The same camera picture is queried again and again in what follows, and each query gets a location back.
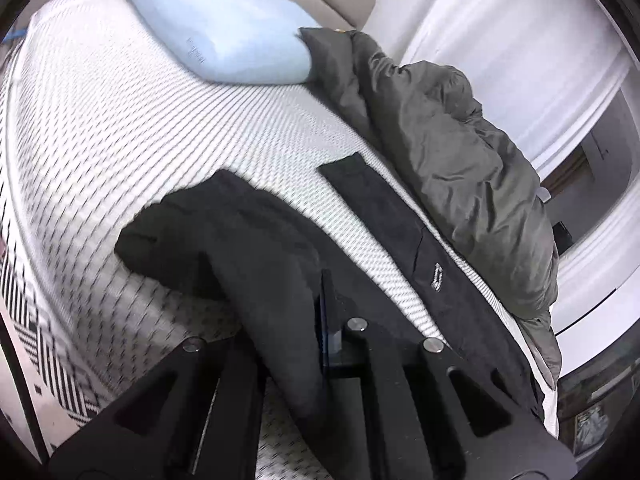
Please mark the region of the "black pants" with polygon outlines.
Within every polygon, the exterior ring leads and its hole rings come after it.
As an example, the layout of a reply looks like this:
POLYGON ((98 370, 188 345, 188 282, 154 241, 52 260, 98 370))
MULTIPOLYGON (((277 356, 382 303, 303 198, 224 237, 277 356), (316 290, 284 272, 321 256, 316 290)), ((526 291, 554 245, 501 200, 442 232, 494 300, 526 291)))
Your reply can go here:
MULTIPOLYGON (((390 253, 446 345, 544 427, 542 393, 521 347, 414 211, 359 155, 321 174, 390 253)), ((365 479, 349 456, 340 400, 320 363, 321 274, 349 314, 417 344, 423 335, 326 232, 279 197, 228 170, 166 195, 120 232, 132 272, 232 307, 314 456, 337 479, 365 479)))

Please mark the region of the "dark grey duvet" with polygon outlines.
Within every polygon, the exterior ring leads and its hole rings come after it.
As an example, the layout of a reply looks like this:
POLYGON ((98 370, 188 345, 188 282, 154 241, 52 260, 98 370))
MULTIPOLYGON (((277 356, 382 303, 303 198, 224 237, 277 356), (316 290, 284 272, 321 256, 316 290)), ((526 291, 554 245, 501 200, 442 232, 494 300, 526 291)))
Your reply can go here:
POLYGON ((397 64, 358 30, 299 32, 344 122, 394 167, 449 245, 518 320, 549 387, 562 354, 551 328, 559 253, 540 177, 483 115, 454 66, 397 64))

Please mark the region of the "white patterned mattress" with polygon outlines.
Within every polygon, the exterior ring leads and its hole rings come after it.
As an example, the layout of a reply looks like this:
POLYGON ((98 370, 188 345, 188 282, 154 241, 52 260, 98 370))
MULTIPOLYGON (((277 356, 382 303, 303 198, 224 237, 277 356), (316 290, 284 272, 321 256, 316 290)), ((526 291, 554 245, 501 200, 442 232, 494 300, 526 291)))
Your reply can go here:
POLYGON ((2 77, 1 174, 22 341, 86 420, 187 336, 231 335, 210 302, 130 273, 119 232, 146 205, 229 168, 330 234, 424 334, 438 332, 389 255, 319 174, 354 153, 390 167, 306 86, 209 84, 127 0, 53 0, 2 77))

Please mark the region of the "light blue pillow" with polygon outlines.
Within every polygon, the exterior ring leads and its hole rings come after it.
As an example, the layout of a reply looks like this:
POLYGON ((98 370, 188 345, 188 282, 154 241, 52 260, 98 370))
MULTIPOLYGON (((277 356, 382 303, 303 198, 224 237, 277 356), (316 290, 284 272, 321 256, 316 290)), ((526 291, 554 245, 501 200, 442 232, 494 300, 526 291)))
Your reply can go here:
POLYGON ((130 0, 186 68, 222 84, 303 84, 311 56, 299 36, 320 25, 290 0, 130 0))

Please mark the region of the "white curtain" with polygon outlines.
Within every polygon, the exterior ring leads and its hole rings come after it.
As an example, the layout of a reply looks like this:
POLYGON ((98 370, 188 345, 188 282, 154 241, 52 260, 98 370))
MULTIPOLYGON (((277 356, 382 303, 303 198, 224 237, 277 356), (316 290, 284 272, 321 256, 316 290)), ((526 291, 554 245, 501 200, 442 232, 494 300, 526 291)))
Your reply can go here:
POLYGON ((460 68, 551 192, 574 243, 556 333, 609 344, 639 317, 639 67, 596 0, 406 0, 402 62, 460 68))

